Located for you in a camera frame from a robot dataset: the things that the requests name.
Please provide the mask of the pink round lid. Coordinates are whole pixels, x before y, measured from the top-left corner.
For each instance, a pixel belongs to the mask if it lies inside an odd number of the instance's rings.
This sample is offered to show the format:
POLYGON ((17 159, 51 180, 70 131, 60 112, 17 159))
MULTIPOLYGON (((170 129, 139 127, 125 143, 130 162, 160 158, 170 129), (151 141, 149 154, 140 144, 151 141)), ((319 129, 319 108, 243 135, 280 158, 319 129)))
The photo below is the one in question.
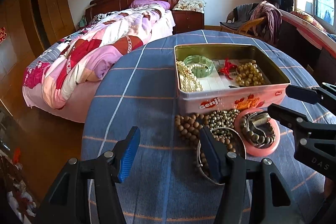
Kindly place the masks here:
POLYGON ((280 143, 279 126, 265 110, 243 110, 234 122, 234 129, 242 138, 247 154, 254 157, 271 155, 280 143))

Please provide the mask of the silver metallic bead strand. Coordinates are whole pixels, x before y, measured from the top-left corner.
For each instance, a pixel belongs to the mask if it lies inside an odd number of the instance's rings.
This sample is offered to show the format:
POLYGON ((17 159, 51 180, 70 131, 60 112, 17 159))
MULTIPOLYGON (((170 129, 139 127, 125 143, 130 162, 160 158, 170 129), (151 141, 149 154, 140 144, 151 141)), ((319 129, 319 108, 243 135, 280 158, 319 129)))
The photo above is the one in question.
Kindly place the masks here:
POLYGON ((208 113, 204 119, 203 124, 207 126, 212 134, 223 135, 227 128, 234 129, 234 122, 240 110, 215 110, 208 113))

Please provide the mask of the silver bangle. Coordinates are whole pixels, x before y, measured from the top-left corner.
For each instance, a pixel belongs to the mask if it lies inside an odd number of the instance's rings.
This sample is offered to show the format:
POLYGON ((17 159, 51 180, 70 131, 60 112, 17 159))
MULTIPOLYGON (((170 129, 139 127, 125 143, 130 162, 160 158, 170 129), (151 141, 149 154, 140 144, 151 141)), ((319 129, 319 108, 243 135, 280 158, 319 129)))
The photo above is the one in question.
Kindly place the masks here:
POLYGON ((228 151, 222 142, 216 141, 208 128, 204 127, 200 131, 200 141, 197 145, 197 167, 200 173, 215 185, 224 185, 228 176, 226 155, 229 152, 243 159, 247 157, 242 138, 234 129, 229 130, 233 133, 235 152, 228 151))

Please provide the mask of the brown wooden bead strand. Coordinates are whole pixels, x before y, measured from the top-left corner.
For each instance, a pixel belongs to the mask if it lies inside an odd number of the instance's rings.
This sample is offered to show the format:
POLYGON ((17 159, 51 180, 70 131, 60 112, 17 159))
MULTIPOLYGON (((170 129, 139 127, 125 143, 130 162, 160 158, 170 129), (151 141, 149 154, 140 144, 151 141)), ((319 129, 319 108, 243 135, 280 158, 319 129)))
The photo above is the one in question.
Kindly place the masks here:
MULTIPOLYGON (((179 136, 195 147, 200 140, 201 129, 204 127, 208 128, 203 124, 203 119, 207 114, 193 113, 185 116, 176 115, 174 124, 179 136)), ((235 152, 234 137, 229 128, 226 129, 223 135, 212 135, 216 141, 222 142, 228 151, 232 150, 235 152)))

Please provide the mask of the red knot ornament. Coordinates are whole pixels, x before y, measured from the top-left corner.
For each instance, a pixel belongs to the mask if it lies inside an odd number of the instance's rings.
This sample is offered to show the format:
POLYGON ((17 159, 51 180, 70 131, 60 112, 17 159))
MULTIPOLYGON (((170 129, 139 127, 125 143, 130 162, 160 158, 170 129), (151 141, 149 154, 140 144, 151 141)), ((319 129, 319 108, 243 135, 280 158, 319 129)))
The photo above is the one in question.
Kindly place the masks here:
POLYGON ((229 80, 233 80, 230 76, 230 71, 235 71, 237 68, 237 65, 231 63, 228 59, 225 59, 224 66, 218 70, 218 73, 223 74, 229 80))

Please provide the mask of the white paper booklet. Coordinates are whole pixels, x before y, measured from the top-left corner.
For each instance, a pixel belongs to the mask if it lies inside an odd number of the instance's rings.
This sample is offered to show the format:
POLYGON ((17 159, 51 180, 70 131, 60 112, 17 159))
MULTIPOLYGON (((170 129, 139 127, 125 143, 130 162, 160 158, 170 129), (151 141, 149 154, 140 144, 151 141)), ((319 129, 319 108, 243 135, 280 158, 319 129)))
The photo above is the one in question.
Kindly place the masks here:
POLYGON ((225 60, 213 59, 214 68, 207 77, 199 79, 203 91, 215 91, 230 88, 243 88, 270 85, 271 82, 266 74, 261 70, 259 64, 253 59, 228 59, 238 66, 234 71, 230 71, 233 80, 227 79, 218 70, 224 66, 225 60))

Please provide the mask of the wicker chair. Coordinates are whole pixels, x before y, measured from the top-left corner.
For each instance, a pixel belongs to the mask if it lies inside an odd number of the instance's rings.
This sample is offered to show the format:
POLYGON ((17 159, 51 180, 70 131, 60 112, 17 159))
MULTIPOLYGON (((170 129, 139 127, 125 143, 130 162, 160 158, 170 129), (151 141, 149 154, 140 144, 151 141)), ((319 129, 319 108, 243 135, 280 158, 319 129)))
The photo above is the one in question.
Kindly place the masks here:
POLYGON ((249 20, 241 25, 238 30, 232 30, 226 27, 221 27, 221 31, 230 32, 232 34, 241 34, 250 37, 258 37, 262 34, 266 27, 266 17, 249 20))

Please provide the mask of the blue plaid tablecloth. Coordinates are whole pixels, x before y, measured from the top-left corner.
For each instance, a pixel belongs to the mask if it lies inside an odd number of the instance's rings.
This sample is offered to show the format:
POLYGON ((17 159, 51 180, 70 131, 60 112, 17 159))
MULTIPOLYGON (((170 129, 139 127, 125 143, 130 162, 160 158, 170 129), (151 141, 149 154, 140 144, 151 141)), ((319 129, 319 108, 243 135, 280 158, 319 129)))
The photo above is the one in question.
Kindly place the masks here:
POLYGON ((184 44, 249 44, 260 49, 293 85, 315 79, 295 59, 258 39, 198 30, 159 39, 120 58, 101 82, 84 126, 81 157, 111 150, 137 126, 139 148, 129 177, 117 184, 127 223, 213 223, 223 187, 194 165, 195 151, 174 127, 178 112, 174 47, 184 44))

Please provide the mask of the pink metal tin box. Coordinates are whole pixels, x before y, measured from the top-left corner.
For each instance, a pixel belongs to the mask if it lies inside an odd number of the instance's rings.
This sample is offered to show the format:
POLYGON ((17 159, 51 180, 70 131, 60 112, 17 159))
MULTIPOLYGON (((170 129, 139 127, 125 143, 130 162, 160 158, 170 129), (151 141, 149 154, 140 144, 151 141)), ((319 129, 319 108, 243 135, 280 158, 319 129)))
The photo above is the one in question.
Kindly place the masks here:
POLYGON ((179 112, 245 110, 280 104, 290 79, 260 48, 249 44, 174 47, 179 112))

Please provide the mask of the grey garment on chair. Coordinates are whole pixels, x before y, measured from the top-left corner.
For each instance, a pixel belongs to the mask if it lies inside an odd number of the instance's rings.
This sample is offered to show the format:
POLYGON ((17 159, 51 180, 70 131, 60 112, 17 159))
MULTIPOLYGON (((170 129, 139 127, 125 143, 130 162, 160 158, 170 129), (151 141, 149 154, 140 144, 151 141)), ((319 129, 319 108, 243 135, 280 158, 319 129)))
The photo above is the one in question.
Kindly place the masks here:
POLYGON ((238 28, 245 22, 249 21, 252 12, 257 7, 258 3, 249 3, 236 6, 227 16, 225 22, 220 22, 221 27, 226 27, 232 30, 238 28))

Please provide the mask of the bed with patchwork quilt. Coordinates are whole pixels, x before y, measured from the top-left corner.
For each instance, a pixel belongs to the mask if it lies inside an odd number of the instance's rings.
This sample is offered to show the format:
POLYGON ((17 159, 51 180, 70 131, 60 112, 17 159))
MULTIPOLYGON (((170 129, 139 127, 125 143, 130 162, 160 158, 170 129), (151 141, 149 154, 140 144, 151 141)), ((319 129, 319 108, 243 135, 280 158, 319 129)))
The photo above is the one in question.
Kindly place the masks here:
POLYGON ((158 2, 96 15, 90 24, 56 42, 25 70, 26 105, 83 123, 100 82, 123 56, 172 35, 175 21, 158 2))

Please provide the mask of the dark wood nightstand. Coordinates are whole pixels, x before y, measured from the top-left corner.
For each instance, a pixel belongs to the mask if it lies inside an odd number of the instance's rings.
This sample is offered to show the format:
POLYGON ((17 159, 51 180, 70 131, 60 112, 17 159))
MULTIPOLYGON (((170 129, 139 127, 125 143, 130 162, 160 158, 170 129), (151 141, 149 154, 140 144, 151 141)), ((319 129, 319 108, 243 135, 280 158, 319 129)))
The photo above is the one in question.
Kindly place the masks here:
POLYGON ((175 21, 173 34, 203 30, 205 28, 205 16, 195 11, 172 11, 175 21))

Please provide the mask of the red double happiness decal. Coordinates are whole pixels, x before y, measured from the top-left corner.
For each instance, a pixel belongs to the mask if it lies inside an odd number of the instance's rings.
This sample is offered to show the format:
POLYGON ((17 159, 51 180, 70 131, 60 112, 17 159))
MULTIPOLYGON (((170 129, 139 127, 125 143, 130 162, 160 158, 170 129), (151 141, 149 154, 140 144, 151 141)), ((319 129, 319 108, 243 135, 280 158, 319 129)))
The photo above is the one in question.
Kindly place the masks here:
POLYGON ((5 27, 0 28, 0 43, 7 38, 7 33, 5 27))

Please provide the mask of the wooden wardrobe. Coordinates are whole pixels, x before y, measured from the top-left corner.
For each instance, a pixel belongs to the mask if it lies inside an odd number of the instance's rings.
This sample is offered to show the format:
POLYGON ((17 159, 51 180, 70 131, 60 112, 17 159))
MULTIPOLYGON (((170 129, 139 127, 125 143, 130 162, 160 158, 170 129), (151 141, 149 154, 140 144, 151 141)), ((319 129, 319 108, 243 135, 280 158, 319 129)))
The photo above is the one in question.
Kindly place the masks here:
MULTIPOLYGON (((75 32, 68 0, 36 0, 30 6, 38 8, 50 44, 75 32)), ((27 11, 23 0, 1 1, 1 27, 7 33, 7 37, 1 42, 1 59, 7 62, 16 63, 32 51, 21 9, 27 11)))

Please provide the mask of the purple pillow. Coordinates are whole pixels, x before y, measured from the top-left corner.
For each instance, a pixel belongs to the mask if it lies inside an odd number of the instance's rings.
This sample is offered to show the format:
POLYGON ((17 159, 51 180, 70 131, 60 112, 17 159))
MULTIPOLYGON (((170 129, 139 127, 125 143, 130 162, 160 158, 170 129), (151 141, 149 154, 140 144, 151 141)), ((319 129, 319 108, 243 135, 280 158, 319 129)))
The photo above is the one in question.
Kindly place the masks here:
POLYGON ((130 4, 129 7, 132 8, 132 9, 135 9, 135 8, 146 6, 146 5, 160 5, 165 10, 169 10, 170 9, 169 2, 161 1, 161 0, 134 0, 130 4))

